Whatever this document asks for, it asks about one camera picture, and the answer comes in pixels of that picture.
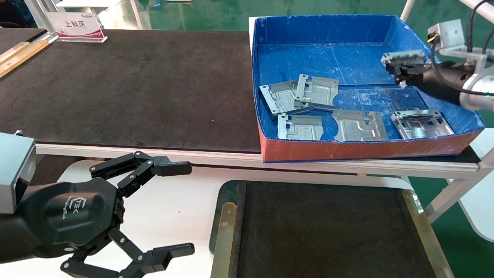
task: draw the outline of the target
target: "robot end effector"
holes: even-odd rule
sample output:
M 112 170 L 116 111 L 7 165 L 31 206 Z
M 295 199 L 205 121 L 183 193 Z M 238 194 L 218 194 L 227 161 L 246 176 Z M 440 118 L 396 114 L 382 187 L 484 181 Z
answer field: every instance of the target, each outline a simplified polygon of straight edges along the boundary
M 397 84 L 413 85 L 422 92 L 469 110 L 494 112 L 494 50 L 473 47 L 468 52 L 459 19 L 436 24 L 428 30 L 431 58 L 422 50 L 385 53 L 381 59 Z M 436 64 L 435 51 L 465 58 L 465 63 Z
M 143 252 L 120 231 L 124 197 L 156 175 L 190 174 L 190 162 L 138 151 L 92 166 L 93 179 L 87 182 L 28 186 L 36 166 L 34 140 L 0 133 L 0 141 L 0 263 L 72 253 L 60 267 L 70 276 L 140 278 L 166 270 L 175 257 L 195 252 L 192 243 Z M 117 187 L 106 181 L 128 172 Z M 112 241 L 132 259 L 127 268 L 116 272 L 84 263 Z

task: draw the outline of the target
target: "blue plastic bin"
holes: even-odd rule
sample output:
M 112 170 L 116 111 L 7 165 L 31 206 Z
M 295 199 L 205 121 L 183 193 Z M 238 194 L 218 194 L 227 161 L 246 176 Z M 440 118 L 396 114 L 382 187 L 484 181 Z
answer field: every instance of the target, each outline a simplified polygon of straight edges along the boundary
M 252 71 L 264 161 L 452 155 L 463 151 L 485 128 L 480 115 L 431 98 L 415 87 L 400 88 L 380 62 L 386 52 L 412 49 L 430 54 L 419 36 L 394 15 L 258 18 Z M 339 79 L 334 104 L 345 110 L 381 112 L 389 141 L 337 142 L 337 124 L 330 112 L 322 111 L 307 114 L 324 116 L 321 141 L 278 139 L 277 121 L 271 119 L 259 86 L 297 80 L 299 74 Z M 401 139 L 391 114 L 418 109 L 441 111 L 455 135 Z

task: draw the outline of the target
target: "white table frame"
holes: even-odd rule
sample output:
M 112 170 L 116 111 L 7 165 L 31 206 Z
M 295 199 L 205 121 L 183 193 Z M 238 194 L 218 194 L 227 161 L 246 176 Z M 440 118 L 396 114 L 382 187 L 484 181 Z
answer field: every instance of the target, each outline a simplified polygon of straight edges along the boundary
M 42 1 L 51 2 L 46 6 L 55 7 L 53 0 L 26 0 L 26 5 L 34 16 L 39 28 L 54 34 L 45 12 L 47 10 Z M 480 0 L 460 0 L 469 7 L 473 7 Z M 414 0 L 408 0 L 405 5 L 402 19 L 406 20 L 413 7 Z M 494 23 L 494 7 L 488 3 L 482 5 L 477 12 Z M 37 144 L 39 154 L 55 154 L 69 156 L 88 156 L 115 158 L 123 154 L 134 152 L 136 149 L 119 147 L 95 147 L 77 145 Z M 491 149 L 480 163 L 444 163 L 444 162 L 415 162 L 395 160 L 361 160 L 347 162 L 325 163 L 295 163 L 295 164 L 263 164 L 259 154 L 221 153 L 202 151 L 177 151 L 139 149 L 150 155 L 167 155 L 171 160 L 188 160 L 194 164 L 220 165 L 229 167 L 252 167 L 259 169 L 291 169 L 299 171 L 319 171 L 335 173 L 363 173 L 391 176 L 415 176 L 429 178 L 454 179 L 432 202 L 425 208 L 430 222 L 434 222 L 453 204 L 458 202 L 471 188 L 486 177 L 493 170 L 494 149 Z

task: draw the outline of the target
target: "sign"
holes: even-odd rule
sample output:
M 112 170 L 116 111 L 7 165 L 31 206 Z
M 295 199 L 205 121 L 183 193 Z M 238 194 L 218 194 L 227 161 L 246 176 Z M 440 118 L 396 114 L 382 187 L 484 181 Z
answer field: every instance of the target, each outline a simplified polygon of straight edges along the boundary
M 107 38 L 94 13 L 47 12 L 46 15 L 62 41 L 102 43 Z

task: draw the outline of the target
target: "black rubber mat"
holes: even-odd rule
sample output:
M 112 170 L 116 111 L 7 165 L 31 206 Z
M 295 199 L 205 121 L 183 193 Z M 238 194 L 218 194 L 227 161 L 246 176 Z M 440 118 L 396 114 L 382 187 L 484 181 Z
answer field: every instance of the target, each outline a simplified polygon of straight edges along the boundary
M 237 277 L 435 275 L 400 189 L 248 182 Z
M 259 151 L 248 32 L 105 30 L 0 81 L 0 132 L 37 142 Z
M 32 42 L 46 33 L 37 28 L 0 28 L 0 54 L 21 42 Z

